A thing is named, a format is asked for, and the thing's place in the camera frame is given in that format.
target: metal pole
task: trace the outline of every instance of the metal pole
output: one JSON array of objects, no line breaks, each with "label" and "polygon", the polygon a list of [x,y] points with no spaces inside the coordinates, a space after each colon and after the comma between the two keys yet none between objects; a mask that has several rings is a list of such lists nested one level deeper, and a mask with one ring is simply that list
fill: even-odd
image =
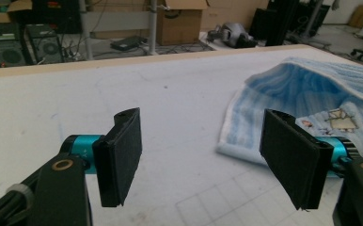
[{"label": "metal pole", "polygon": [[317,0],[316,6],[314,7],[313,12],[311,13],[310,19],[308,20],[308,25],[305,29],[304,34],[302,34],[303,38],[310,37],[310,29],[313,27],[314,20],[316,19],[317,15],[319,14],[320,7],[322,6],[324,0]]},{"label": "metal pole", "polygon": [[150,6],[150,44],[149,52],[151,55],[156,55],[156,20],[157,20],[157,0],[151,0]]},{"label": "metal pole", "polygon": [[82,32],[85,40],[87,60],[94,60],[93,51],[91,50],[90,32],[87,29],[87,10],[85,0],[79,0],[79,13],[81,14]]}]

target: white cloth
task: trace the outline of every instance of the white cloth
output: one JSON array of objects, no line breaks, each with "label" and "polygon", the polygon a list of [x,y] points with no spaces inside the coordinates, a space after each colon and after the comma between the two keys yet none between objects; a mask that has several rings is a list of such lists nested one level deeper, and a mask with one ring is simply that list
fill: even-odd
[{"label": "white cloth", "polygon": [[216,150],[267,165],[260,156],[265,108],[291,114],[316,137],[347,137],[363,156],[363,66],[289,58],[249,77],[229,108]]}]

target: white tabletop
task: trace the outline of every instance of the white tabletop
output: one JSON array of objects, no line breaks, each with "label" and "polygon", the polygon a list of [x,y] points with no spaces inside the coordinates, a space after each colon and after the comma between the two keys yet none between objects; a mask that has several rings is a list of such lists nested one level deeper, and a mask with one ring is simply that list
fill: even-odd
[{"label": "white tabletop", "polygon": [[296,211],[270,170],[214,151],[235,91],[286,57],[349,62],[297,45],[0,69],[0,197],[67,136],[106,134],[140,107],[125,206],[102,208],[87,176],[95,225],[333,225],[341,180],[327,179],[319,210]]}]

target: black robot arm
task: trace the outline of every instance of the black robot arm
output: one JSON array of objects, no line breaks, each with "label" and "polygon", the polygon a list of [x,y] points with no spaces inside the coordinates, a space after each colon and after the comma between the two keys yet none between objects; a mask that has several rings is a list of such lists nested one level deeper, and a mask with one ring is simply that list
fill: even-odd
[{"label": "black robot arm", "polygon": [[318,208],[329,170],[344,177],[334,224],[363,226],[363,157],[348,139],[313,137],[295,124],[294,116],[266,109],[260,154],[296,209]]},{"label": "black robot arm", "polygon": [[60,152],[0,199],[0,225],[92,225],[85,173],[97,173],[103,207],[124,203],[142,153],[138,108],[106,136],[69,136]]}]

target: cardboard box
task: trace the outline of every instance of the cardboard box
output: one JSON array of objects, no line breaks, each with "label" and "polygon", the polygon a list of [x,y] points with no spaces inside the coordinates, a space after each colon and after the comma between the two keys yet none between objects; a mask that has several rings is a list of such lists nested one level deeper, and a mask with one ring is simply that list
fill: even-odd
[{"label": "cardboard box", "polygon": [[18,0],[12,2],[8,5],[7,12],[0,12],[0,23],[9,23],[14,22],[12,20],[11,13],[14,11],[20,10],[28,10],[32,9],[32,1],[31,0]]},{"label": "cardboard box", "polygon": [[348,25],[356,28],[363,28],[363,5],[356,8]]},{"label": "cardboard box", "polygon": [[199,40],[202,10],[208,8],[206,0],[163,0],[170,10],[158,8],[157,42],[161,45],[194,43]]}]

